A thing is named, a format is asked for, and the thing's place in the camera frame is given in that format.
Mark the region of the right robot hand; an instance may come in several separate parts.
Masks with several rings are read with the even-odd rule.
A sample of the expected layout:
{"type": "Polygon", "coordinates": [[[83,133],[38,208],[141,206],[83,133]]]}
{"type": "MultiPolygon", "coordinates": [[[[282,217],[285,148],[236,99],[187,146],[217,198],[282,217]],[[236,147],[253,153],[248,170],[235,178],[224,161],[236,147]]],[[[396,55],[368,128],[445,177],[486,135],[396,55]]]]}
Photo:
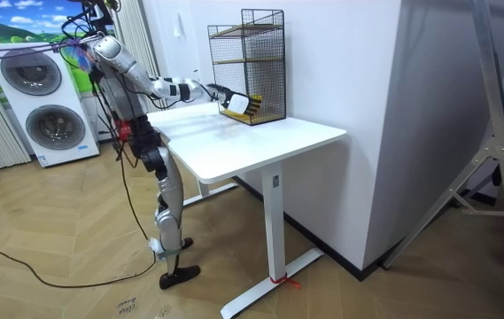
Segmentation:
{"type": "Polygon", "coordinates": [[[213,100],[230,112],[253,116],[261,107],[260,98],[250,97],[218,84],[207,84],[206,88],[213,94],[213,100]]]}

